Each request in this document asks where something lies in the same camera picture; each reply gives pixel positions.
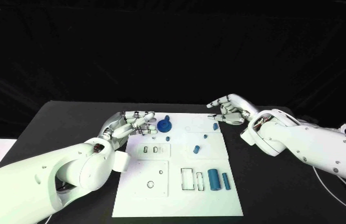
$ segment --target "white board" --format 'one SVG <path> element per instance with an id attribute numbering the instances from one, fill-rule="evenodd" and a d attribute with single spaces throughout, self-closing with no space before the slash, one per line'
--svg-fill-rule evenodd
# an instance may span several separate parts
<path id="1" fill-rule="evenodd" d="M 128 170 L 119 176 L 112 217 L 242 216 L 223 136 L 220 129 L 213 130 L 216 121 L 207 119 L 207 114 L 155 113 L 157 121 L 165 115 L 171 122 L 167 133 L 158 132 L 154 139 L 152 135 L 128 138 L 125 152 L 132 158 Z M 193 153 L 196 145 L 200 146 L 197 154 Z M 161 149 L 155 153 L 142 153 L 144 147 L 148 151 L 152 147 Z M 157 174 L 164 168 L 161 163 L 167 163 L 167 185 L 163 174 Z M 183 168 L 191 169 L 193 190 L 181 189 Z M 210 190 L 209 169 L 217 170 L 219 191 Z M 200 174 L 196 173 L 202 173 L 203 190 L 199 190 Z M 226 173 L 230 190 L 225 189 L 222 173 Z"/>

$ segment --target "blue cylinder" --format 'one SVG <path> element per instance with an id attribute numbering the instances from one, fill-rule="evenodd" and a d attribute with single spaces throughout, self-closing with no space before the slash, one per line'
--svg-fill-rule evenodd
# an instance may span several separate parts
<path id="1" fill-rule="evenodd" d="M 229 179 L 227 179 L 227 174 L 226 173 L 222 173 L 222 178 L 223 178 L 223 182 L 225 182 L 225 189 L 230 190 Z"/>
<path id="2" fill-rule="evenodd" d="M 168 115 L 165 115 L 164 119 L 158 121 L 157 130 L 161 133 L 165 133 L 171 130 L 171 122 L 170 122 L 170 116 Z"/>
<path id="3" fill-rule="evenodd" d="M 219 173 L 216 169 L 207 170 L 207 176 L 209 176 L 209 184 L 210 184 L 210 190 L 217 191 L 222 189 L 220 185 L 220 179 L 219 179 Z"/>
<path id="4" fill-rule="evenodd" d="M 199 153 L 199 150 L 200 150 L 200 146 L 199 146 L 199 145 L 196 145 L 196 146 L 194 146 L 193 153 L 194 153 L 194 154 L 197 154 L 197 153 Z"/>

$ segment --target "white cable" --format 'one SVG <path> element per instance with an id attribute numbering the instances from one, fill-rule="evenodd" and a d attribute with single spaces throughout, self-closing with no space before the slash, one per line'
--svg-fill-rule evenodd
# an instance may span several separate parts
<path id="1" fill-rule="evenodd" d="M 330 193 L 330 195 L 333 196 L 333 198 L 346 206 L 346 204 L 340 201 L 340 199 L 336 197 L 336 195 L 334 195 L 334 194 L 331 193 L 331 191 L 327 189 L 327 187 L 325 187 L 325 185 L 324 185 L 324 183 L 323 183 L 323 180 L 321 180 L 321 178 L 320 178 L 320 176 L 318 176 L 318 173 L 317 173 L 317 171 L 315 171 L 315 167 L 313 166 L 311 168 L 313 168 L 313 170 L 314 170 L 314 173 L 315 173 L 315 176 L 317 176 L 317 178 L 318 178 L 318 181 L 320 181 L 321 185 L 324 186 L 327 192 Z"/>
<path id="2" fill-rule="evenodd" d="M 50 215 L 50 217 L 52 217 L 52 215 Z M 49 223 L 50 217 L 47 218 L 47 220 L 46 220 L 46 222 L 44 222 L 44 224 L 47 224 L 47 223 Z"/>
<path id="3" fill-rule="evenodd" d="M 343 178 L 341 177 L 338 177 L 338 179 L 340 179 L 340 181 L 346 184 L 346 181 L 343 180 Z"/>

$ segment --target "robotic arm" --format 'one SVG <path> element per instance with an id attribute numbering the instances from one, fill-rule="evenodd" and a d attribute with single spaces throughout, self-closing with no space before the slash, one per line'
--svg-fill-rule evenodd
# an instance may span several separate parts
<path id="1" fill-rule="evenodd" d="M 155 134 L 154 112 L 118 112 L 98 137 L 0 168 L 0 223 L 34 224 L 127 171 L 129 155 L 115 151 L 128 135 Z M 65 185 L 56 189 L 56 177 Z"/>
<path id="2" fill-rule="evenodd" d="M 240 138 L 271 156 L 287 148 L 298 160 L 325 172 L 346 178 L 346 135 L 323 128 L 278 109 L 259 111 L 236 94 L 229 94 L 206 105 L 220 105 L 220 115 L 207 117 L 239 125 L 248 120 Z"/>

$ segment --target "circular hole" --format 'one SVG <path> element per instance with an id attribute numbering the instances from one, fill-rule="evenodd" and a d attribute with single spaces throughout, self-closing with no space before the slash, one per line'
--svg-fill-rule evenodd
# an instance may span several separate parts
<path id="1" fill-rule="evenodd" d="M 147 182 L 147 187 L 148 187 L 148 188 L 152 188 L 152 187 L 154 187 L 154 182 L 152 182 L 152 181 L 148 181 L 148 182 Z"/>

